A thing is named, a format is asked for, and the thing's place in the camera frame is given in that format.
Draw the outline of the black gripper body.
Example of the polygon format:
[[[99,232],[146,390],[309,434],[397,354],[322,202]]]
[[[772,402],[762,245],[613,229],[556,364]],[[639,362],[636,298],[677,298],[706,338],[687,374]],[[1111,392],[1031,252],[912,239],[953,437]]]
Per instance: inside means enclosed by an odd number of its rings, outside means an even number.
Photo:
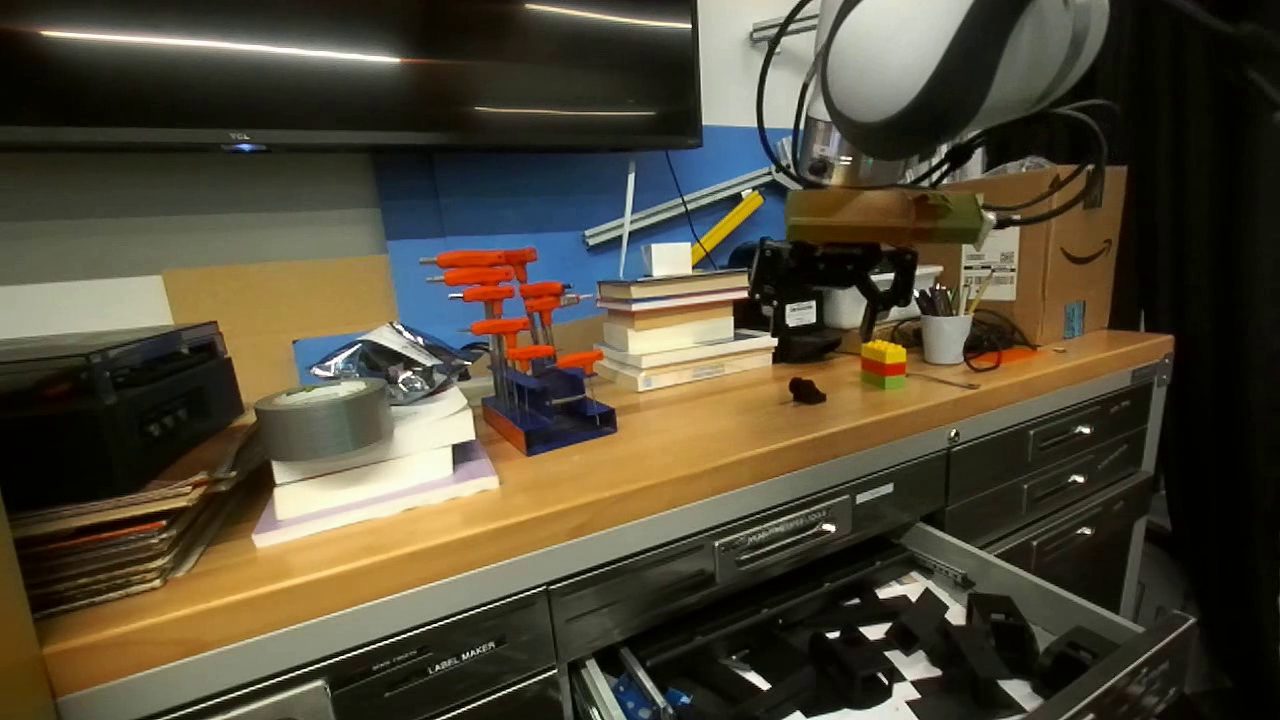
[[[837,245],[837,250],[793,245],[790,256],[813,286],[858,286],[880,267],[885,250],[880,245]]]

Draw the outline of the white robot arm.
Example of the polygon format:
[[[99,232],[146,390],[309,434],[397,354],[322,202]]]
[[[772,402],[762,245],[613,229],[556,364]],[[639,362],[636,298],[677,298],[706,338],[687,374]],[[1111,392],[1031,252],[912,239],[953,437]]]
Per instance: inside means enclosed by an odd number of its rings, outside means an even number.
[[[796,183],[786,229],[813,282],[864,298],[860,338],[912,302],[920,245],[1043,223],[1099,183],[1108,148],[1082,163],[1086,187],[1063,205],[995,205],[947,177],[1003,127],[1070,120],[1063,95],[1098,64],[1111,0],[796,0],[764,46],[755,102],[804,10],[815,42],[790,158],[769,127],[755,136]]]

